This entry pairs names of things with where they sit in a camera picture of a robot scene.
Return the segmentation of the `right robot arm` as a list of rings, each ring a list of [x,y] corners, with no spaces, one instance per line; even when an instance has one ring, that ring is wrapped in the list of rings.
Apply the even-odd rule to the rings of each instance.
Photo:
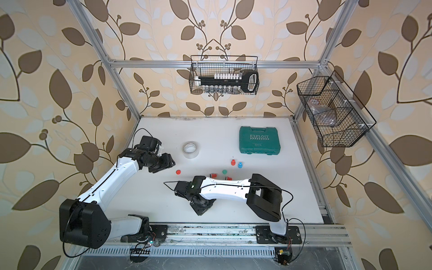
[[[198,216],[209,210],[218,199],[245,203],[259,218],[270,224],[277,236],[288,236],[288,222],[283,214],[283,190],[260,174],[245,180],[217,180],[196,175],[191,182],[178,181],[175,196],[189,201]]]

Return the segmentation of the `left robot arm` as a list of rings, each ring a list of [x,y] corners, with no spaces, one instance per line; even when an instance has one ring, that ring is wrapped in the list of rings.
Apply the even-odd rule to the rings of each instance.
[[[60,240],[66,244],[98,249],[110,239],[126,236],[145,241],[154,234],[148,217],[129,214],[109,219],[105,211],[117,192],[138,171],[157,173],[175,166],[171,154],[161,154],[157,138],[143,136],[139,144],[118,155],[113,167],[75,200],[66,199],[59,207]]]

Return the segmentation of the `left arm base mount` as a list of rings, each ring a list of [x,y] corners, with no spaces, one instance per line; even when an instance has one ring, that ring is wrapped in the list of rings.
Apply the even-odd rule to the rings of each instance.
[[[150,243],[159,246],[160,243],[165,242],[167,238],[167,225],[151,225],[149,218],[139,215],[132,215],[132,217],[138,217],[141,220],[141,227],[138,233],[133,235],[122,236],[120,241],[122,243]]]

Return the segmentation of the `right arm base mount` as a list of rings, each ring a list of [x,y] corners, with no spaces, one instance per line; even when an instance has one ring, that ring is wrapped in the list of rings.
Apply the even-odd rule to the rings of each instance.
[[[255,226],[258,244],[302,244],[302,237],[298,226],[289,226],[282,219],[270,222],[269,225]]]

